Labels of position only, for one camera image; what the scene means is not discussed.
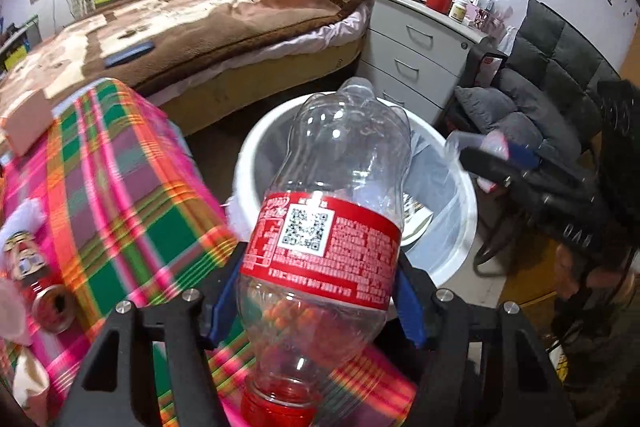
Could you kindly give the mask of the person's right hand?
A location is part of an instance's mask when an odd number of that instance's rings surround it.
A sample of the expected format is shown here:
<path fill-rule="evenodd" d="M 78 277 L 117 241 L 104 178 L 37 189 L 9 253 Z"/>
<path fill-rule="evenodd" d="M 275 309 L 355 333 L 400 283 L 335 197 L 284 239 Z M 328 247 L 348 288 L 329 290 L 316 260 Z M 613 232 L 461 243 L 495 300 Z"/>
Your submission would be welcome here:
<path fill-rule="evenodd" d="M 597 305 L 604 305 L 608 299 L 616 305 L 629 305 L 634 298 L 639 277 L 639 251 L 634 251 L 634 257 L 629 267 L 624 260 L 619 268 L 593 268 L 580 283 L 579 277 L 584 272 L 585 263 L 567 246 L 559 244 L 555 248 L 554 280 L 555 302 L 554 311 L 561 313 L 567 310 L 570 298 L 574 297 L 580 288 L 588 288 Z"/>

